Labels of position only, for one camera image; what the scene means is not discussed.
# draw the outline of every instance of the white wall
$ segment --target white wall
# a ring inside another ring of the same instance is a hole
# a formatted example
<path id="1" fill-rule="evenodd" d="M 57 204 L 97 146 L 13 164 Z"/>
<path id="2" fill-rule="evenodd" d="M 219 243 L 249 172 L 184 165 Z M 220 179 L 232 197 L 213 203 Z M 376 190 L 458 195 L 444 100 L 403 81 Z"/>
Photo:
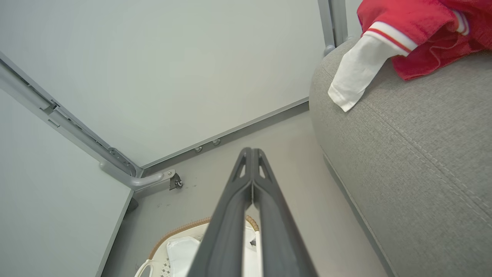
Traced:
<path id="1" fill-rule="evenodd" d="M 359 38 L 362 35 L 361 24 L 357 17 L 357 8 L 362 0 L 345 0 L 345 12 L 347 13 L 347 31 L 349 36 Z"/>
<path id="2" fill-rule="evenodd" d="M 306 98 L 316 0 L 7 0 L 0 51 L 143 166 Z"/>
<path id="3" fill-rule="evenodd" d="M 130 189 L 2 89 L 0 117 L 0 276 L 97 276 Z"/>

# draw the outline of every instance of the red stripe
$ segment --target red stripe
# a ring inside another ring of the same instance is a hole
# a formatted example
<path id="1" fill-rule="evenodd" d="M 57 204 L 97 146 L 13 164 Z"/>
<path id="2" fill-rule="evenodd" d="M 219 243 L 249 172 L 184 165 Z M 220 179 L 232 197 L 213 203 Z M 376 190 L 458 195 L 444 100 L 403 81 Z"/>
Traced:
<path id="1" fill-rule="evenodd" d="M 386 33 L 383 33 L 382 31 L 380 31 L 378 29 L 369 28 L 368 31 L 375 32 L 377 34 L 382 35 L 387 40 L 391 41 L 392 43 L 394 43 L 396 46 L 398 46 L 399 48 L 403 49 L 407 53 L 412 52 L 412 50 L 408 49 L 408 47 L 406 47 L 405 45 L 403 45 L 400 42 L 398 42 L 396 39 L 390 37 L 389 35 L 387 35 Z"/>

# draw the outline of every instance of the white cloth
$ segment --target white cloth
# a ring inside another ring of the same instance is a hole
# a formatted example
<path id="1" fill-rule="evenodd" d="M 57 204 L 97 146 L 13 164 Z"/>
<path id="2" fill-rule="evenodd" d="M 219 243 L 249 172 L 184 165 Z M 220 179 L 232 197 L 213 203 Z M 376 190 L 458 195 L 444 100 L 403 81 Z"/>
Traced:
<path id="1" fill-rule="evenodd" d="M 402 54 L 404 53 L 400 48 L 365 33 L 342 57 L 328 95 L 343 111 L 350 110 L 362 97 L 384 62 L 392 56 Z"/>
<path id="2" fill-rule="evenodd" d="M 259 277 L 256 247 L 251 241 L 256 238 L 254 229 L 246 226 L 244 233 L 243 276 Z M 167 244 L 167 255 L 171 266 L 172 277 L 186 277 L 198 251 L 200 242 L 192 237 L 170 240 Z"/>
<path id="3" fill-rule="evenodd" d="M 179 238 L 167 243 L 172 277 L 186 277 L 199 245 L 200 242 L 192 237 Z"/>

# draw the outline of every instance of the gray fabric upholstery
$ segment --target gray fabric upholstery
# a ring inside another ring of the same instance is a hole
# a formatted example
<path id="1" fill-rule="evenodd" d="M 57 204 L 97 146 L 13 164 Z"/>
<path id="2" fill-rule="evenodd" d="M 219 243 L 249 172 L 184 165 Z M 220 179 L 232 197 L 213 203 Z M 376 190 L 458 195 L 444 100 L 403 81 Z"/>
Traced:
<path id="1" fill-rule="evenodd" d="M 492 56 L 411 81 L 390 61 L 352 110 L 327 91 L 349 40 L 309 97 L 322 149 L 396 276 L 492 276 Z"/>

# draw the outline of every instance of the metal bracket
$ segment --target metal bracket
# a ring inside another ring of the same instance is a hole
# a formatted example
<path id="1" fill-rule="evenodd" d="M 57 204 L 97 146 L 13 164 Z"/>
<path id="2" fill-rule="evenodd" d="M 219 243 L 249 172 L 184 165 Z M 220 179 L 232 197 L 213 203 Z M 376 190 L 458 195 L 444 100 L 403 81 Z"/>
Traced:
<path id="1" fill-rule="evenodd" d="M 180 176 L 176 173 L 174 176 L 171 178 L 169 182 L 169 190 L 172 190 L 173 188 L 182 188 L 183 187 L 183 181 L 181 181 Z"/>
<path id="2" fill-rule="evenodd" d="M 121 171 L 119 168 L 108 161 L 100 163 L 99 167 L 108 175 L 112 176 L 114 179 L 120 181 L 134 191 L 139 191 L 167 180 L 171 180 L 169 190 L 173 188 L 181 188 L 183 186 L 181 178 L 178 174 L 176 174 L 176 171 L 174 169 L 171 169 L 167 172 L 155 173 L 144 178 L 136 178 L 125 174 L 123 171 Z"/>
<path id="3" fill-rule="evenodd" d="M 123 154 L 118 152 L 118 150 L 114 147 L 109 147 L 108 151 L 113 157 L 115 157 L 120 163 L 124 164 L 130 169 L 131 176 L 137 177 L 137 166 L 131 162 L 130 159 L 126 158 Z"/>

